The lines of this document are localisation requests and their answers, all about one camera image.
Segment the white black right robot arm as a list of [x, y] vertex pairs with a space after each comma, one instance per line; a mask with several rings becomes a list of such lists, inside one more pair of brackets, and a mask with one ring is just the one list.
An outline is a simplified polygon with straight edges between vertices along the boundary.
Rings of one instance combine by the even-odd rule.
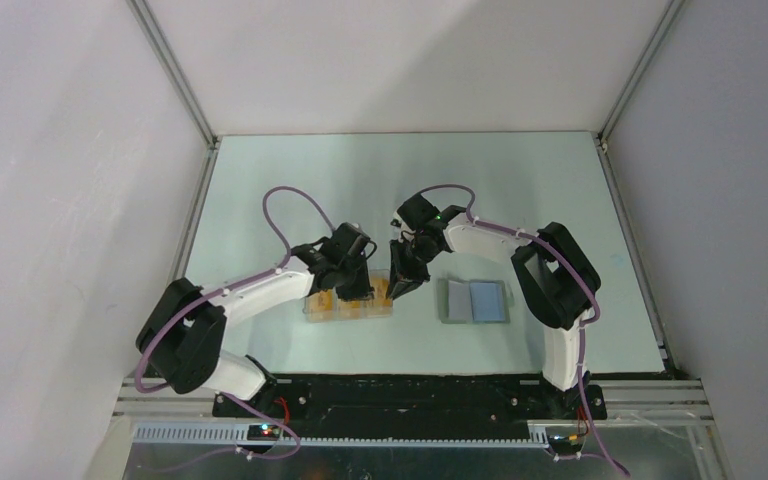
[[542, 324], [541, 392], [545, 411], [566, 418], [582, 403], [586, 383], [587, 325], [600, 317], [595, 294], [601, 278], [569, 230], [551, 222], [531, 234], [475, 216], [469, 206], [440, 210], [417, 193], [391, 221], [388, 298], [396, 300], [429, 282], [429, 264], [443, 253], [485, 258], [513, 268], [525, 304]]

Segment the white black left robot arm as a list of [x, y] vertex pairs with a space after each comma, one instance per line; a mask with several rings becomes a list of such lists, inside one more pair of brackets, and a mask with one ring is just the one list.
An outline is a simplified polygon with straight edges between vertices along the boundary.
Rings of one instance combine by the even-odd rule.
[[199, 388], [237, 398], [252, 416], [276, 403], [270, 373], [252, 356], [224, 349], [229, 328], [287, 302], [333, 291], [343, 301], [371, 297], [368, 260], [378, 246], [352, 223], [287, 250], [274, 267], [208, 290], [187, 278], [164, 290], [136, 339], [134, 379], [141, 393]]

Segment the clear plastic tray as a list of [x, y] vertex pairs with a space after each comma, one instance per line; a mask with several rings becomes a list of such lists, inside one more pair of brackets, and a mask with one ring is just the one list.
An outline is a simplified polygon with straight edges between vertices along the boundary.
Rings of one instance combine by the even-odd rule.
[[338, 298], [335, 290], [316, 293], [305, 299], [303, 313], [311, 323], [390, 317], [393, 301], [386, 296], [389, 277], [386, 269], [371, 271], [372, 296], [365, 300], [344, 301]]

